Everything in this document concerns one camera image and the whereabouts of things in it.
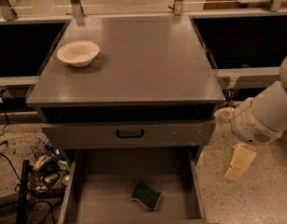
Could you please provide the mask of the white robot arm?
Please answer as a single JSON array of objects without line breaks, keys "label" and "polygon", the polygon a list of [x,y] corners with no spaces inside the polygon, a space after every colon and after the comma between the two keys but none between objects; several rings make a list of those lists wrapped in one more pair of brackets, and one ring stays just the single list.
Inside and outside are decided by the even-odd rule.
[{"label": "white robot arm", "polygon": [[234,154],[224,176],[229,180],[241,178],[256,157],[255,146],[279,139],[286,129],[287,56],[280,66],[280,80],[235,108],[231,130],[240,142],[234,146]]}]

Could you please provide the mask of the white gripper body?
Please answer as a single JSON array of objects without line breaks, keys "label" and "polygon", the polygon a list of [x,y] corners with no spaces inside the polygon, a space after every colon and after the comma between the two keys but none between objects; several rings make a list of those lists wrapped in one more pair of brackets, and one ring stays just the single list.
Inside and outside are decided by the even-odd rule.
[{"label": "white gripper body", "polygon": [[231,130],[240,141],[252,145],[269,144],[282,136],[267,128],[254,114],[251,108],[252,98],[238,105],[231,118]]}]

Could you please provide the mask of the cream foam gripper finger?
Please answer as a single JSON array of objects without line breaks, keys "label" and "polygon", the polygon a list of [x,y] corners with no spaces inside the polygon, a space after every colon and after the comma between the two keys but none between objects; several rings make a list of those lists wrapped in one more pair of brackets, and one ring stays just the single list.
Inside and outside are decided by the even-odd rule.
[{"label": "cream foam gripper finger", "polygon": [[228,180],[238,180],[249,169],[257,155],[256,148],[247,143],[237,143],[234,154],[225,173]]}]

